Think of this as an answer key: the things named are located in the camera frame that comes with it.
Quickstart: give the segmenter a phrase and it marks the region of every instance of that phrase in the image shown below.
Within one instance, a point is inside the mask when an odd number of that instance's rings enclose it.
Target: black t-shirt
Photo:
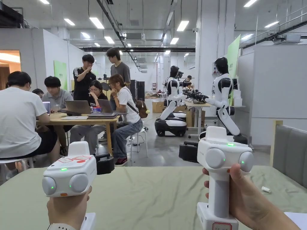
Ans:
[[[96,102],[95,102],[94,98],[91,95],[89,95],[89,94],[87,94],[87,95],[88,95],[87,96],[88,97],[87,101],[88,101],[89,106],[96,107]],[[103,93],[101,93],[99,95],[98,99],[108,100],[108,97],[106,95],[104,95]]]
[[[74,88],[74,100],[75,101],[86,101],[88,99],[88,89],[90,88],[90,84],[92,81],[96,80],[96,75],[92,72],[88,72],[82,81],[78,82],[77,78],[80,74],[84,72],[83,68],[75,68],[73,72],[74,80],[75,80],[75,88]]]

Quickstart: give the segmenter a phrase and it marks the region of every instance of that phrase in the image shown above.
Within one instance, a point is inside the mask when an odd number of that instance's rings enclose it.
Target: laptop screen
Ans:
[[[47,114],[50,115],[50,102],[43,102],[43,104],[47,110]]]

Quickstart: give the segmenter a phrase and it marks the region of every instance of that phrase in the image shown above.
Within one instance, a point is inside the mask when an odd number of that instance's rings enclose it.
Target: gray t-shirt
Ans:
[[[50,102],[50,108],[53,109],[55,105],[60,105],[60,109],[66,108],[65,101],[73,101],[73,97],[70,92],[64,89],[60,89],[60,93],[57,98],[51,96],[50,93],[45,93],[43,96],[43,102]]]
[[[121,62],[117,67],[115,67],[115,64],[111,66],[111,76],[114,74],[120,74],[123,77],[124,82],[131,82],[130,68],[123,62]]]

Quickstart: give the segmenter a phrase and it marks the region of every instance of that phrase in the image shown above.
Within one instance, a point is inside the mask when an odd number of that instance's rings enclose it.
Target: green banner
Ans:
[[[239,46],[240,46],[241,34],[228,46],[227,60],[228,60],[228,70],[231,79],[236,78],[237,65],[239,58]],[[233,92],[230,95],[229,104],[232,105]]]
[[[61,81],[61,88],[67,90],[67,67],[66,63],[53,61],[54,76]]]

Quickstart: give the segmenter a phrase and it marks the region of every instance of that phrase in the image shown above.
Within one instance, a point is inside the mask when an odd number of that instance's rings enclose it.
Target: gray cushion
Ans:
[[[307,188],[307,132],[276,126],[273,167]]]

